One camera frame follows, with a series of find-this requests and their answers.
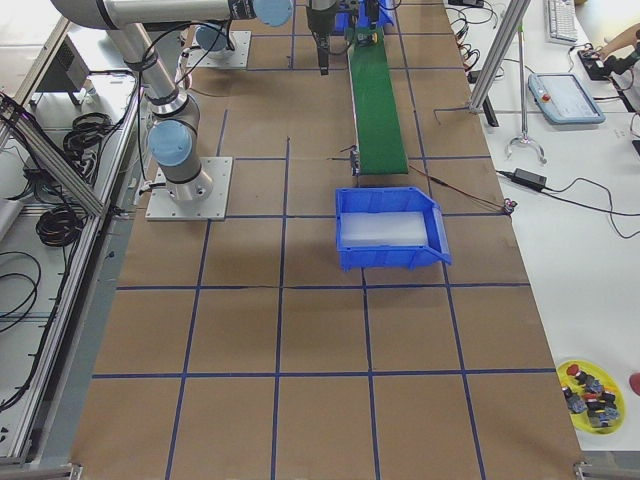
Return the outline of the person hand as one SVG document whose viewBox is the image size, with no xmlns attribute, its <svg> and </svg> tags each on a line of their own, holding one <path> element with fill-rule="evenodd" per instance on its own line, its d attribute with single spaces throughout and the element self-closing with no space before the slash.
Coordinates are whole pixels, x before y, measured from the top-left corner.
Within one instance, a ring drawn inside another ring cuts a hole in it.
<svg viewBox="0 0 640 480">
<path fill-rule="evenodd" d="M 601 59 L 606 59 L 612 53 L 625 48 L 626 42 L 623 39 L 616 38 L 606 38 L 605 44 L 596 49 L 596 53 L 599 55 Z"/>
</svg>

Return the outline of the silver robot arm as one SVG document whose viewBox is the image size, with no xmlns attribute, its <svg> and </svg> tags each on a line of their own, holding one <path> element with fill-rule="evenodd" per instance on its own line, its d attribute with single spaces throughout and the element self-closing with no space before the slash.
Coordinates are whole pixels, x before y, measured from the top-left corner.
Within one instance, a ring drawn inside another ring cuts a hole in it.
<svg viewBox="0 0 640 480">
<path fill-rule="evenodd" d="M 141 76 L 156 123 L 148 135 L 151 154 L 162 171 L 169 196 L 178 203 L 199 201 L 214 181 L 196 153 L 199 108 L 169 73 L 145 30 L 146 24 L 259 19 L 277 27 L 294 10 L 292 1 L 55 1 L 68 20 L 105 30 L 125 64 Z"/>
<path fill-rule="evenodd" d="M 232 52 L 235 45 L 231 37 L 234 20 L 257 18 L 262 23 L 279 27 L 293 15 L 294 1 L 230 1 L 232 15 L 228 20 L 212 21 L 195 30 L 197 45 L 207 53 Z M 306 4 L 307 26 L 319 54 L 339 55 L 332 52 L 330 37 L 335 30 L 336 18 L 345 16 L 345 25 L 339 29 L 355 33 L 356 27 L 374 32 L 381 20 L 383 10 L 393 10 L 389 1 L 308 1 Z"/>
</svg>

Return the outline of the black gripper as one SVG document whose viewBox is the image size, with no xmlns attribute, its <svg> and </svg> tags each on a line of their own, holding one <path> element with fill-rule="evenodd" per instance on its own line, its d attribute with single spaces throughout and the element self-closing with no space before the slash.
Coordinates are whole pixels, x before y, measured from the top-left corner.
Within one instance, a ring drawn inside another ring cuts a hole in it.
<svg viewBox="0 0 640 480">
<path fill-rule="evenodd" d="M 330 35 L 334 28 L 334 10 L 306 9 L 307 25 L 317 42 L 318 67 L 321 76 L 329 74 Z"/>
<path fill-rule="evenodd" d="M 364 1 L 365 15 L 368 24 L 377 24 L 380 16 L 380 4 L 378 0 Z"/>
</svg>

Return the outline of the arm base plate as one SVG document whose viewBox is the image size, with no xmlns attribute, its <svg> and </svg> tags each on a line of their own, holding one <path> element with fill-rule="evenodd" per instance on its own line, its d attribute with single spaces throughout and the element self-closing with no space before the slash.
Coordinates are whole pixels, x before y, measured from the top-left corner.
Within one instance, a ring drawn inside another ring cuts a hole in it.
<svg viewBox="0 0 640 480">
<path fill-rule="evenodd" d="M 232 157 L 201 157 L 201 171 L 189 183 L 166 180 L 158 169 L 156 181 L 164 187 L 154 188 L 146 210 L 149 221 L 224 221 L 227 213 L 232 177 Z"/>
<path fill-rule="evenodd" d="M 251 32 L 231 31 L 230 44 L 222 43 L 222 47 L 206 53 L 201 66 L 222 70 L 246 69 L 251 44 Z"/>
</svg>

